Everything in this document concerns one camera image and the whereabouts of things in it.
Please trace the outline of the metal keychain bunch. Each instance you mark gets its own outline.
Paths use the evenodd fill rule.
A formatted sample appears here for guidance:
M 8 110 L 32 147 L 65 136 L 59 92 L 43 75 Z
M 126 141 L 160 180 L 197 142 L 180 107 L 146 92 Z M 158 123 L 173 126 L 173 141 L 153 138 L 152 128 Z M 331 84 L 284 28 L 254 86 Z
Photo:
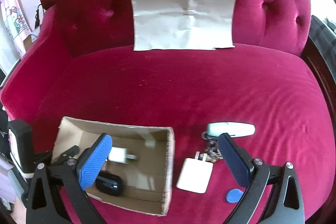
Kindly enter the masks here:
M 202 139 L 207 142 L 207 145 L 204 152 L 200 154 L 201 159 L 211 163 L 221 160 L 223 157 L 218 149 L 218 137 L 211 136 L 207 132 L 203 132 Z

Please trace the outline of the small white plug adapter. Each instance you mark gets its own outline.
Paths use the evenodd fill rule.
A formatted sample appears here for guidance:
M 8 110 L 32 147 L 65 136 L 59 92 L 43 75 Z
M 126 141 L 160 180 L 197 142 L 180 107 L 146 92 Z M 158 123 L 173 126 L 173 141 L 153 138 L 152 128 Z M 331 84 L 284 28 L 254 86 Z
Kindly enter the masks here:
M 112 147 L 107 160 L 110 162 L 127 164 L 128 161 L 138 160 L 138 156 L 130 154 L 126 148 Z

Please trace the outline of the large white charger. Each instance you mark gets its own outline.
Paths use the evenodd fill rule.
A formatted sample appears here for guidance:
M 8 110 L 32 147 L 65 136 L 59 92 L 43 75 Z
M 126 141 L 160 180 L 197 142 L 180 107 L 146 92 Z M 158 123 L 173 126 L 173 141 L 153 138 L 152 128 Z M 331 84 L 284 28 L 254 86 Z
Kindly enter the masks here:
M 210 182 L 214 164 L 206 161 L 207 154 L 197 151 L 194 158 L 186 158 L 178 181 L 177 188 L 188 192 L 204 194 Z

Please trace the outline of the open cardboard box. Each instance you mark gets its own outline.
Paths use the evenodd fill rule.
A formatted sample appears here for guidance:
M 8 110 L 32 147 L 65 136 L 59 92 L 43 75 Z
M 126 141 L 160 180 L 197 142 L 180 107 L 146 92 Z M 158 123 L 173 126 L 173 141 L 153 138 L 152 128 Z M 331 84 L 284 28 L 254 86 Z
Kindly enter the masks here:
M 98 204 L 137 213 L 165 216 L 169 210 L 174 165 L 175 139 L 171 127 L 144 127 L 86 121 L 63 117 L 52 151 L 52 162 L 73 146 L 80 151 L 90 147 L 102 134 L 112 138 L 113 149 L 124 148 L 134 160 L 125 163 L 106 161 L 103 170 L 120 176 L 125 185 L 121 196 L 100 192 L 95 186 L 86 189 Z

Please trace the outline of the blue key fob tag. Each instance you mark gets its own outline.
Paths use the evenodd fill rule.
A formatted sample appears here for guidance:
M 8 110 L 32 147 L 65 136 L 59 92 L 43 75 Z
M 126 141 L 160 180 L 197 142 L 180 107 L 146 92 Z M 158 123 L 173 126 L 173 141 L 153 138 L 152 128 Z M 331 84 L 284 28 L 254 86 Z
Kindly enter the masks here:
M 228 203 L 238 203 L 243 194 L 244 192 L 238 188 L 231 189 L 226 194 L 226 201 Z

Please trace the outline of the white light-blue tube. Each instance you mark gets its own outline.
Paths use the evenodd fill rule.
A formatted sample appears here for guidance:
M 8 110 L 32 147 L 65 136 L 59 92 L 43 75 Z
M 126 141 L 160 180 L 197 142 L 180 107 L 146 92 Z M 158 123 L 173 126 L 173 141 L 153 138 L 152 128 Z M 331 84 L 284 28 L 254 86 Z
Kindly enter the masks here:
M 215 122 L 207 125 L 206 138 L 218 138 L 221 134 L 228 133 L 232 138 L 251 136 L 255 133 L 255 126 L 239 122 Z

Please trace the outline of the black round tape roll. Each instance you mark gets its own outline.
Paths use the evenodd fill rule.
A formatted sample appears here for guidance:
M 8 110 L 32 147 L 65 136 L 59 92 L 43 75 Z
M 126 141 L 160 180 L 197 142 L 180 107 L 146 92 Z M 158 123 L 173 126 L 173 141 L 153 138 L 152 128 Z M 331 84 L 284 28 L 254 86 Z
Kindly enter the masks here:
M 110 196 L 121 196 L 124 190 L 122 178 L 107 171 L 100 171 L 94 184 L 98 191 Z

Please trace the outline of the dark plaid blanket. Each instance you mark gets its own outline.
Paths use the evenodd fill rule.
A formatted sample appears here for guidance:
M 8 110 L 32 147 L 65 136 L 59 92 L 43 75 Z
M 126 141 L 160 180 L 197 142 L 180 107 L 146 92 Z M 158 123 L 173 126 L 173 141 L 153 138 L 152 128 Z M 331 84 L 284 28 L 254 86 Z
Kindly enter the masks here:
M 335 79 L 335 33 L 323 21 L 312 15 L 309 37 Z

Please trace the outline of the red velvet tufted sofa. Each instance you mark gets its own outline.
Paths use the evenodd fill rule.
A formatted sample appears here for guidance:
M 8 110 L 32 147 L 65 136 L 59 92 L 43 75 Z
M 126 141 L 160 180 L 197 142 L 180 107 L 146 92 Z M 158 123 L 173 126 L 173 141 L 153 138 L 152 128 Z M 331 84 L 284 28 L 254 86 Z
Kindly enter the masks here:
M 310 0 L 237 0 L 231 49 L 146 52 L 133 50 L 130 0 L 41 2 L 39 37 L 1 90 L 9 117 L 32 126 L 35 151 L 53 148 L 64 116 L 172 127 L 179 173 L 209 123 L 251 123 L 237 143 L 268 164 L 293 163 L 305 216 L 327 200 L 333 126 L 300 58 Z

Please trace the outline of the crumpled brown paper sheet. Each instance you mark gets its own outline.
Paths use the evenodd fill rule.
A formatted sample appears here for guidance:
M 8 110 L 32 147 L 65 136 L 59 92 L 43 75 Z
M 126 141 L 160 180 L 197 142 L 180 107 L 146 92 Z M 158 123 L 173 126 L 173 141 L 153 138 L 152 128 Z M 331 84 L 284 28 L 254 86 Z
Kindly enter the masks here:
M 233 48 L 236 0 L 131 0 L 134 50 Z

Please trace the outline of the cartoon print curtain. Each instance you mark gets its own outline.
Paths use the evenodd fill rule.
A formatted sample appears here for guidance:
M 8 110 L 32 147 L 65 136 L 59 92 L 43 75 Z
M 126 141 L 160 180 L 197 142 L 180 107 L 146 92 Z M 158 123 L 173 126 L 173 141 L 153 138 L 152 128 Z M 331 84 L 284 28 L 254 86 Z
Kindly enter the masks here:
M 31 30 L 21 10 L 18 0 L 1 0 L 1 13 L 9 36 L 15 48 L 22 57 L 26 52 L 24 40 L 31 34 Z

